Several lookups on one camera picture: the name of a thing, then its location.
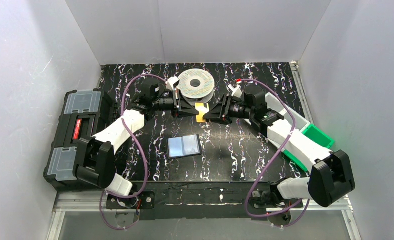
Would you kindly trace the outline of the yellow orange credit card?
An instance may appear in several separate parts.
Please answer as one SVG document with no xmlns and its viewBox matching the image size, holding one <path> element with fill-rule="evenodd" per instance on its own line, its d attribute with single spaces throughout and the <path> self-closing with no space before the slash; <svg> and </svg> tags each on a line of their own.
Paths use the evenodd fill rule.
<svg viewBox="0 0 394 240">
<path fill-rule="evenodd" d="M 198 111 L 198 115 L 196 116 L 196 122 L 204 123 L 205 120 L 203 119 L 203 116 L 209 112 L 208 103 L 196 102 L 195 109 Z"/>
</svg>

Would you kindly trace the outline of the black plastic toolbox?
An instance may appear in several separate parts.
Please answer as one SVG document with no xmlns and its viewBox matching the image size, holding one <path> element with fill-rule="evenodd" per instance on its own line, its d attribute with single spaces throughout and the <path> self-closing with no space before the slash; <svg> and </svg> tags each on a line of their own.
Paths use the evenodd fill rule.
<svg viewBox="0 0 394 240">
<path fill-rule="evenodd" d="M 118 117 L 118 103 L 102 90 L 67 92 L 43 178 L 59 193 L 95 190 L 96 186 L 73 176 L 78 142 L 104 130 Z"/>
</svg>

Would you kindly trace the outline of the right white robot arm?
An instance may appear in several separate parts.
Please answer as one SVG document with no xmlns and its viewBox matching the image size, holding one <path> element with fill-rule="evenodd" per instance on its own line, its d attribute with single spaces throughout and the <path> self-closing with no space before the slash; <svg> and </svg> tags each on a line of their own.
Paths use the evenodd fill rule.
<svg viewBox="0 0 394 240">
<path fill-rule="evenodd" d="M 203 119 L 228 125 L 232 119 L 244 119 L 281 152 L 289 152 L 308 177 L 286 178 L 270 185 L 268 196 L 275 203 L 288 199 L 309 199 L 326 208 L 352 192 L 355 181 L 349 156 L 336 152 L 303 135 L 309 122 L 281 103 L 271 93 L 245 93 L 243 99 L 223 95 Z"/>
</svg>

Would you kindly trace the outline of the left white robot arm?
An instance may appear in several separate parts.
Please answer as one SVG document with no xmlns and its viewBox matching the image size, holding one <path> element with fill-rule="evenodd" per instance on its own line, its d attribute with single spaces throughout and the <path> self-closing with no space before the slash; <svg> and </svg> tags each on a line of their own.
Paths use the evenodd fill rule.
<svg viewBox="0 0 394 240">
<path fill-rule="evenodd" d="M 158 111 L 170 111 L 174 118 L 199 113 L 179 90 L 139 94 L 110 126 L 91 137 L 79 139 L 73 176 L 118 198 L 130 199 L 140 195 L 144 186 L 138 192 L 131 193 L 133 184 L 117 174 L 115 154 L 128 139 L 135 142 L 142 154 L 143 149 L 134 134 Z"/>
</svg>

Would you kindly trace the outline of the white filament spool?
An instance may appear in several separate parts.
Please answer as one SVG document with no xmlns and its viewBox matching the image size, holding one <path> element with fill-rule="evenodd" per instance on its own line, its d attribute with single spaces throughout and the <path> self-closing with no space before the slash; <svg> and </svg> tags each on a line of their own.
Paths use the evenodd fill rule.
<svg viewBox="0 0 394 240">
<path fill-rule="evenodd" d="M 197 103 L 208 103 L 214 95 L 214 78 L 203 69 L 189 69 L 178 76 L 177 88 L 194 107 Z"/>
</svg>

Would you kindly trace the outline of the white plastic bin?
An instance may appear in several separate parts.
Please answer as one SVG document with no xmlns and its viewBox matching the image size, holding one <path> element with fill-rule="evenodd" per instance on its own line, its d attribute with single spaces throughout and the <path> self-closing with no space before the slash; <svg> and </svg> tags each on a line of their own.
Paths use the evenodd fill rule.
<svg viewBox="0 0 394 240">
<path fill-rule="evenodd" d="M 282 149 L 287 149 L 297 158 L 308 156 L 316 148 L 316 145 L 300 130 L 306 127 L 309 122 L 289 107 L 283 107 L 271 93 L 265 95 L 265 102 L 268 108 L 277 111 L 283 116 L 283 119 L 274 122 L 269 127 L 252 127 L 249 120 L 245 121 L 277 148 L 284 145 Z"/>
</svg>

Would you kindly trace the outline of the green plastic bin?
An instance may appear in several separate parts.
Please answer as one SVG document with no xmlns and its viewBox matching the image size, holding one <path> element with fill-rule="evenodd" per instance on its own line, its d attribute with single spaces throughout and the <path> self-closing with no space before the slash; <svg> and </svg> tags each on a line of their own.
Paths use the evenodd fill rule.
<svg viewBox="0 0 394 240">
<path fill-rule="evenodd" d="M 325 134 L 323 131 L 321 131 L 319 128 L 317 128 L 315 125 L 312 123 L 303 127 L 300 132 L 307 137 L 308 139 L 312 140 L 316 144 L 330 149 L 335 141 Z M 295 165 L 297 165 L 300 169 L 302 169 L 304 172 L 308 172 L 307 165 L 305 163 L 302 163 L 301 160 L 298 157 L 295 157 L 291 152 L 289 152 L 287 149 L 283 148 L 282 153 L 288 157 Z"/>
</svg>

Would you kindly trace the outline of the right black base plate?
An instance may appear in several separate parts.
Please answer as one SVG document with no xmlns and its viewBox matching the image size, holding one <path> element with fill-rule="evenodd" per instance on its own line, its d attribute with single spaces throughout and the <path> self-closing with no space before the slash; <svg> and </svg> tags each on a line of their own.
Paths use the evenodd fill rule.
<svg viewBox="0 0 394 240">
<path fill-rule="evenodd" d="M 296 203 L 297 199 L 279 199 L 269 190 L 256 190 L 249 198 L 249 204 L 255 209 L 285 209 Z"/>
</svg>

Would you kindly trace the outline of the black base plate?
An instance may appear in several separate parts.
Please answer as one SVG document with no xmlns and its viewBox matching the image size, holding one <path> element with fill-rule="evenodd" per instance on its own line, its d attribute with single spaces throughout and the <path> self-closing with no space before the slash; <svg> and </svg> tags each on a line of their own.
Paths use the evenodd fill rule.
<svg viewBox="0 0 394 240">
<path fill-rule="evenodd" d="M 105 207 L 109 210 L 138 209 L 151 210 L 154 208 L 155 193 L 143 191 L 135 198 L 118 198 L 108 195 Z"/>
<path fill-rule="evenodd" d="M 249 198 L 249 204 L 255 209 L 285 209 L 296 203 L 297 199 L 279 199 L 269 190 L 256 190 Z"/>
</svg>

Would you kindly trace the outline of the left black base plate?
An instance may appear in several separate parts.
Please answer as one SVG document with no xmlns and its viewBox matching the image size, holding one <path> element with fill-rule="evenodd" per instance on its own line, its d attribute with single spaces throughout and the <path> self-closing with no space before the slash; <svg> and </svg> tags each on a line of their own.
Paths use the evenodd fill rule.
<svg viewBox="0 0 394 240">
<path fill-rule="evenodd" d="M 118 198 L 108 195 L 105 207 L 109 210 L 138 209 L 151 210 L 154 208 L 155 193 L 143 191 L 135 198 Z"/>
</svg>

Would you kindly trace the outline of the aluminium frame rail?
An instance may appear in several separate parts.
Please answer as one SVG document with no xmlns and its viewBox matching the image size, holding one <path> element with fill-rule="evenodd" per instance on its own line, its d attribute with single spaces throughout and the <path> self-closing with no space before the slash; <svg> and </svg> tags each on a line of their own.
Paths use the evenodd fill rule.
<svg viewBox="0 0 394 240">
<path fill-rule="evenodd" d="M 67 212 L 98 212 L 100 204 L 99 191 L 67 192 L 56 196 L 53 208 L 48 239 L 58 239 L 61 226 Z M 353 216 L 353 207 L 347 195 L 337 200 L 329 207 L 321 207 L 314 201 L 308 205 L 307 211 L 340 211 L 351 240 L 360 240 L 361 236 Z"/>
</svg>

